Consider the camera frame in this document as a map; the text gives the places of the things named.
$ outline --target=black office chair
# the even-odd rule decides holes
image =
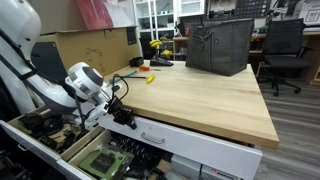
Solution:
[[[140,38],[141,48],[143,52],[143,58],[144,59],[151,59],[156,55],[156,49],[151,47],[149,42],[151,41],[151,38]]]
[[[268,25],[267,36],[262,51],[263,61],[269,64],[274,72],[272,79],[263,82],[272,82],[272,88],[276,88],[274,96],[279,96],[279,84],[285,84],[295,88],[299,94],[301,88],[279,78],[279,73],[286,70],[301,70],[311,66],[309,61],[302,59],[310,48],[302,48],[303,19],[287,21],[271,21]]]

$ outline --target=gray floor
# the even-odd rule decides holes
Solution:
[[[280,144],[277,150],[262,149],[256,180],[320,179],[320,86],[293,82],[301,94],[281,86],[274,97],[270,84],[260,85]]]

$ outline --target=drawer handle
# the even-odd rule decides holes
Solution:
[[[23,143],[25,143],[25,141],[22,142],[22,143],[20,143],[20,144],[18,144],[18,147],[19,147],[22,151],[28,151],[28,150],[32,147],[32,146],[30,146],[29,148],[26,148],[26,147],[23,146]]]
[[[156,143],[156,144],[163,144],[164,141],[165,141],[165,139],[161,139],[161,140],[160,140],[160,139],[150,138],[150,137],[148,137],[148,136],[146,135],[145,132],[143,132],[143,133],[141,134],[141,138],[143,138],[143,139],[145,139],[145,140],[147,140],[147,141],[151,141],[151,142]]]

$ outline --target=wooden tabletop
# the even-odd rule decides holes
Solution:
[[[125,67],[116,72],[155,74],[150,84],[145,79],[126,78],[130,90],[123,103],[136,114],[213,136],[277,148],[279,139],[250,65],[232,77],[188,68],[178,61],[172,67],[151,68],[161,71]],[[105,82],[112,75],[106,76]],[[121,97],[125,89],[117,96]]]

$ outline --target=storage bin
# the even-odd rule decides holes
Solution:
[[[246,69],[253,27],[253,19],[192,27],[186,66],[224,76]]]

